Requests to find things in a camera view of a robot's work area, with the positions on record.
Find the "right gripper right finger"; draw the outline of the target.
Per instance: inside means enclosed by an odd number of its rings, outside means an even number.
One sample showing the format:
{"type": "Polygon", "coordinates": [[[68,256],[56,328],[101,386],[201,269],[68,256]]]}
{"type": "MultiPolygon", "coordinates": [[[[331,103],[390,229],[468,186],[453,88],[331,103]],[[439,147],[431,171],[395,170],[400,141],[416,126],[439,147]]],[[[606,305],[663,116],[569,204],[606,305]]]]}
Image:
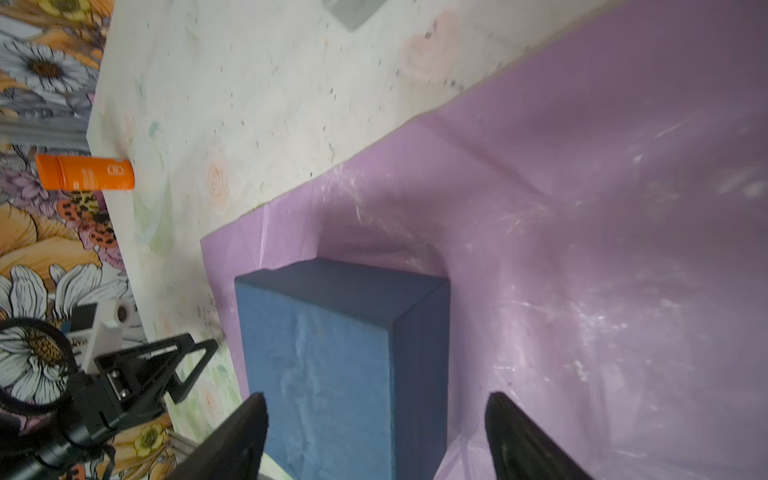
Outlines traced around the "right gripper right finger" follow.
{"type": "Polygon", "coordinates": [[[489,395],[484,425],[499,480],[592,480],[505,393],[489,395]]]}

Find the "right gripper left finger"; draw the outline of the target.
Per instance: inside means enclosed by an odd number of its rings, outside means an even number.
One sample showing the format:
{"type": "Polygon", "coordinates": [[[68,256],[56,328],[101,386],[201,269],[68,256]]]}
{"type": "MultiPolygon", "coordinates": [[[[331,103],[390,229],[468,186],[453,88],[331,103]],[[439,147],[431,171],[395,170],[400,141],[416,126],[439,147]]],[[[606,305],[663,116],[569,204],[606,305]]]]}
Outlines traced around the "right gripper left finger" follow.
{"type": "Polygon", "coordinates": [[[268,427],[264,395],[250,395],[175,468],[169,479],[257,480],[268,427]]]}

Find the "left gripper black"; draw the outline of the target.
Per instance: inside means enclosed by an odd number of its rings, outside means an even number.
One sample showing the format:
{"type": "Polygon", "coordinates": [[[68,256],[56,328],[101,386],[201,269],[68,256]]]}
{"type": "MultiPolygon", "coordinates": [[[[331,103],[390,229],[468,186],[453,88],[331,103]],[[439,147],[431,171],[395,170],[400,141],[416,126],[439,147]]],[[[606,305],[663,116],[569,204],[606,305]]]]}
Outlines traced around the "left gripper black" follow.
{"type": "Polygon", "coordinates": [[[100,375],[79,373],[70,396],[42,429],[1,443],[3,479],[60,479],[75,465],[109,452],[108,442],[124,430],[161,414],[166,393],[183,402],[219,347],[215,339],[194,342],[182,334],[100,355],[100,375]],[[179,370],[190,357],[196,363],[179,370]]]}

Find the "dark blue gift box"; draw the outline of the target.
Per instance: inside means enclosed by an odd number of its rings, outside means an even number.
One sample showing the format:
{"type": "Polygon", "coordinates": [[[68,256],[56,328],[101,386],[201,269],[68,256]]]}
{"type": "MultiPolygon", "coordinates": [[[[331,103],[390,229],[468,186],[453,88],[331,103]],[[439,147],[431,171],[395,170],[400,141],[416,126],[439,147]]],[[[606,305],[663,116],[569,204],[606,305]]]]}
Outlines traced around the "dark blue gift box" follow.
{"type": "Polygon", "coordinates": [[[326,259],[235,281],[267,454],[295,479],[431,479],[447,448],[450,283],[326,259]]]}

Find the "purple wrapping paper sheet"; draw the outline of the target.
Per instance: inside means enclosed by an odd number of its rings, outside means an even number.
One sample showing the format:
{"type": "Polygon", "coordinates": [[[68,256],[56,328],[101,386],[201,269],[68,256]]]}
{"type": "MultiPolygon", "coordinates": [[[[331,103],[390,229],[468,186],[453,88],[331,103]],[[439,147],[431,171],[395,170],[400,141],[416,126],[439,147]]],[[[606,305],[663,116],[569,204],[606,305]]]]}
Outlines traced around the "purple wrapping paper sheet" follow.
{"type": "Polygon", "coordinates": [[[597,479],[767,475],[767,5],[628,1],[202,240],[452,283],[449,447],[504,391],[597,479]]]}

